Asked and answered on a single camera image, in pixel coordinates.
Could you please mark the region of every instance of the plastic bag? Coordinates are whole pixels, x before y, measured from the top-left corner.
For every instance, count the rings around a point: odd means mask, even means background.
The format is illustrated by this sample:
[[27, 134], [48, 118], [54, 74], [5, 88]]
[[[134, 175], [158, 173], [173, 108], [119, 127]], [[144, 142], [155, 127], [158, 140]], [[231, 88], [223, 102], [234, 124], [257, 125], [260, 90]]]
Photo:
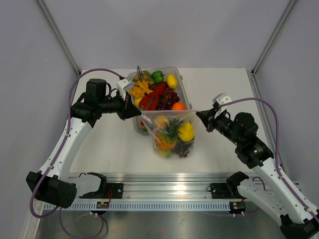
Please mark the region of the plastic bag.
[[165, 158], [186, 158], [194, 147], [196, 111], [142, 111], [142, 121], [153, 139], [155, 152]]

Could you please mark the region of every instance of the cable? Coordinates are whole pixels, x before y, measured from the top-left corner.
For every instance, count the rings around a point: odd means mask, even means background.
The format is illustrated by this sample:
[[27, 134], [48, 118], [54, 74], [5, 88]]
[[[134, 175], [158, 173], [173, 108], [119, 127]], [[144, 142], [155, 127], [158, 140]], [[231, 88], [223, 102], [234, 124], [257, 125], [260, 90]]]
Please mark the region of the cable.
[[109, 191], [108, 191], [108, 195], [109, 195], [109, 206], [110, 206], [111, 199], [112, 199], [112, 197], [113, 197], [113, 192], [112, 192], [112, 190], [111, 190], [111, 189], [109, 189]]
[[[275, 111], [275, 109], [272, 107], [272, 105], [270, 103], [268, 103], [267, 101], [260, 99], [260, 98], [255, 98], [255, 97], [251, 97], [251, 98], [244, 98], [244, 99], [240, 99], [240, 100], [236, 100], [236, 101], [232, 101], [229, 103], [225, 103], [222, 105], [219, 105], [219, 107], [224, 107], [224, 106], [229, 106], [235, 103], [239, 103], [239, 102], [243, 102], [243, 101], [260, 101], [264, 104], [266, 104], [271, 111], [274, 114], [275, 117], [275, 122], [276, 122], [276, 145], [275, 145], [275, 166], [276, 166], [276, 170], [277, 173], [279, 174], [279, 177], [282, 179], [282, 181], [284, 182], [284, 184], [289, 188], [289, 190], [291, 191], [291, 193], [297, 198], [297, 200], [302, 204], [302, 206], [309, 211], [309, 206], [299, 197], [299, 195], [295, 192], [295, 190], [292, 188], [292, 186], [290, 186], [290, 184], [288, 183], [288, 181], [283, 177], [283, 174], [281, 173], [281, 169], [279, 166], [279, 158], [278, 158], [278, 144], [279, 144], [279, 121], [278, 121], [278, 116], [277, 113]], [[309, 213], [311, 214], [311, 216], [313, 216], [313, 218], [317, 221], [317, 223], [319, 224], [319, 218], [314, 214], [313, 211], [309, 211]]]
[[53, 159], [52, 159], [52, 161], [51, 161], [51, 163], [50, 163], [50, 166], [46, 169], [46, 171], [44, 172], [44, 174], [41, 176], [39, 182], [36, 184], [35, 188], [33, 189], [33, 192], [32, 192], [31, 198], [30, 198], [30, 203], [29, 203], [30, 212], [31, 212], [31, 214], [32, 214], [34, 217], [36, 217], [36, 218], [45, 218], [45, 217], [51, 215], [52, 213], [54, 213], [54, 212], [58, 209], [58, 206], [56, 206], [51, 212], [49, 212], [49, 213], [47, 213], [47, 214], [45, 214], [45, 215], [38, 215], [38, 214], [34, 211], [33, 201], [34, 201], [36, 192], [38, 191], [38, 189], [39, 189], [41, 183], [43, 182], [43, 180], [44, 180], [44, 178], [45, 178], [45, 176], [49, 173], [50, 169], [53, 167], [53, 165], [54, 165], [56, 159], [58, 158], [59, 154], [61, 153], [61, 151], [62, 151], [62, 149], [63, 149], [63, 146], [65, 145], [65, 142], [66, 142], [66, 140], [67, 140], [67, 138], [68, 138], [68, 134], [69, 134], [70, 128], [71, 128], [71, 104], [72, 104], [71, 100], [72, 100], [73, 90], [74, 90], [76, 84], [79, 82], [79, 80], [80, 80], [83, 76], [85, 76], [85, 75], [87, 75], [87, 74], [89, 74], [89, 73], [91, 73], [91, 72], [93, 72], [93, 71], [106, 71], [106, 72], [110, 72], [110, 73], [113, 73], [114, 75], [118, 76], [120, 79], [123, 79], [123, 77], [122, 77], [120, 74], [116, 73], [115, 71], [112, 71], [112, 70], [109, 70], [109, 69], [104, 69], [104, 68], [96, 68], [96, 69], [91, 69], [91, 70], [86, 71], [86, 72], [83, 73], [82, 75], [78, 76], [78, 77], [76, 78], [76, 80], [74, 81], [73, 85], [72, 85], [71, 88], [70, 88], [69, 95], [68, 95], [68, 118], [67, 118], [67, 130], [66, 130], [66, 135], [65, 135], [65, 137], [63, 138], [63, 141], [62, 141], [61, 145], [59, 146], [59, 148], [58, 148], [58, 150], [57, 150], [55, 156], [53, 157]]
[[109, 92], [108, 96], [111, 96], [111, 94], [112, 94], [113, 91], [118, 91], [118, 92], [120, 92], [118, 88], [114, 88], [113, 90], [111, 90], [111, 91]]
[[109, 94], [110, 94], [110, 92], [112, 91], [112, 86], [110, 85], [110, 83], [106, 83], [107, 84], [107, 86], [108, 86], [108, 88], [109, 88]]
[[101, 219], [101, 223], [102, 223], [102, 226], [101, 226], [101, 229], [92, 237], [88, 237], [88, 238], [81, 238], [81, 237], [77, 237], [71, 233], [69, 233], [67, 231], [67, 229], [65, 228], [65, 226], [63, 225], [63, 221], [62, 221], [62, 208], [60, 208], [60, 217], [59, 217], [59, 221], [60, 221], [60, 225], [61, 225], [61, 228], [62, 230], [65, 232], [65, 234], [67, 234], [69, 237], [72, 237], [72, 238], [76, 238], [76, 239], [93, 239], [93, 238], [96, 238], [99, 234], [101, 234], [102, 230], [103, 230], [103, 227], [104, 227], [104, 219], [102, 216], [98, 215], [98, 214], [95, 214], [95, 216], [98, 216], [100, 219]]
[[249, 212], [249, 213], [245, 213], [245, 216], [249, 216], [249, 215], [252, 215], [252, 214], [255, 214], [256, 212], [260, 211], [261, 208], [256, 208], [255, 210], [253, 210], [252, 212]]
[[266, 190], [266, 186], [265, 186], [265, 182], [264, 182], [264, 180], [261, 178], [261, 177], [259, 177], [259, 176], [256, 176], [256, 177], [253, 177], [253, 181], [255, 181], [255, 179], [259, 179], [260, 181], [261, 181], [261, 183], [263, 184], [263, 188], [264, 188], [264, 190]]
[[[87, 216], [91, 216], [91, 214], [90, 214], [90, 213], [85, 213], [85, 214], [79, 215], [78, 217], [76, 217], [73, 221], [71, 221], [71, 222], [68, 223], [67, 225], [64, 224], [64, 228], [70, 227], [71, 225], [73, 225], [74, 223], [76, 223], [78, 220], [80, 220], [80, 219], [82, 219], [82, 218], [86, 218]], [[63, 231], [62, 229], [54, 230], [54, 228], [51, 227], [50, 224], [52, 224], [52, 222], [48, 222], [48, 225], [49, 225], [49, 227], [50, 227], [52, 233], [58, 233], [58, 232], [60, 232], [60, 231]]]
[[[81, 218], [85, 218], [86, 216], [90, 216], [91, 214], [90, 213], [85, 213], [85, 214], [82, 214], [80, 216], [78, 216], [76, 219], [74, 219], [71, 223], [69, 223], [68, 225], [64, 226], [64, 228], [67, 228], [71, 225], [73, 225], [75, 222], [77, 222], [78, 220], [80, 220]], [[102, 217], [104, 223], [105, 223], [105, 227], [106, 227], [106, 232], [105, 232], [105, 235], [101, 236], [101, 238], [104, 238], [108, 235], [109, 233], [109, 225], [108, 225], [108, 222], [106, 221], [106, 219], [104, 217]], [[60, 231], [63, 231], [63, 229], [60, 229], [60, 230], [57, 230], [57, 231], [53, 231], [53, 233], [57, 233], [57, 232], [60, 232]]]

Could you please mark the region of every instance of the clear plastic bin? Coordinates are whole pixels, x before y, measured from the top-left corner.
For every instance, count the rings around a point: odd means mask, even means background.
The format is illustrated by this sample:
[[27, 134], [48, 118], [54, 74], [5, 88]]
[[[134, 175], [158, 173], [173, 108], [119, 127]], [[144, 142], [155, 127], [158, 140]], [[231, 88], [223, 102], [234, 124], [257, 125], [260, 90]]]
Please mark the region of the clear plastic bin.
[[[191, 110], [190, 103], [187, 99], [187, 95], [183, 86], [182, 82], [182, 77], [179, 74], [179, 71], [176, 67], [163, 67], [163, 68], [157, 68], [157, 69], [151, 69], [148, 70], [146, 69], [150, 74], [152, 74], [154, 71], [162, 71], [164, 74], [164, 81], [167, 81], [167, 76], [168, 75], [174, 75], [177, 79], [177, 87], [173, 89], [174, 92], [176, 92], [180, 98], [180, 102], [183, 103], [186, 107], [187, 110]], [[133, 87], [133, 79], [136, 76], [137, 72], [132, 72], [131, 74], [128, 75], [127, 80], [129, 82], [132, 82], [130, 86], [126, 90], [130, 90]], [[147, 131], [143, 131], [143, 126], [141, 125], [141, 117], [137, 116], [133, 118], [134, 122], [134, 129], [137, 133], [142, 134], [142, 135], [148, 135], [149, 133]]]

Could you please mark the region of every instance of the black mount bracket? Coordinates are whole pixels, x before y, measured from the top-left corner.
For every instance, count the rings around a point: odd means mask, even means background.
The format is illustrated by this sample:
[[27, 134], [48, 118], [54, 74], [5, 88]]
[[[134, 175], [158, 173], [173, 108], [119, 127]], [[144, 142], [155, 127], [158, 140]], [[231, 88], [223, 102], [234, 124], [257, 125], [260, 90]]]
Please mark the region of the black mount bracket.
[[86, 193], [80, 196], [81, 199], [108, 199], [110, 191], [112, 192], [112, 199], [122, 199], [123, 183], [108, 183], [106, 176], [99, 173], [87, 173], [97, 176], [101, 179], [100, 187], [95, 192]]
[[245, 179], [249, 177], [239, 171], [227, 178], [225, 183], [211, 183], [206, 190], [211, 192], [212, 199], [242, 199], [237, 187]]

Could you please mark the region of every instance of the orange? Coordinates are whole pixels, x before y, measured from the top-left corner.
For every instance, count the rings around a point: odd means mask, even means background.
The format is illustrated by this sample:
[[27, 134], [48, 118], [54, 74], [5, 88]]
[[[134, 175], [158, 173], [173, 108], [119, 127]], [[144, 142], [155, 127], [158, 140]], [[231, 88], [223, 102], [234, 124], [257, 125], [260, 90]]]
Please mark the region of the orange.
[[155, 118], [154, 123], [156, 124], [156, 128], [161, 129], [165, 128], [165, 126], [169, 123], [166, 116], [159, 115]]
[[185, 105], [183, 105], [182, 103], [177, 102], [177, 103], [175, 103], [175, 104], [171, 107], [171, 109], [172, 109], [173, 111], [183, 111], [183, 110], [186, 109], [186, 107], [185, 107]]

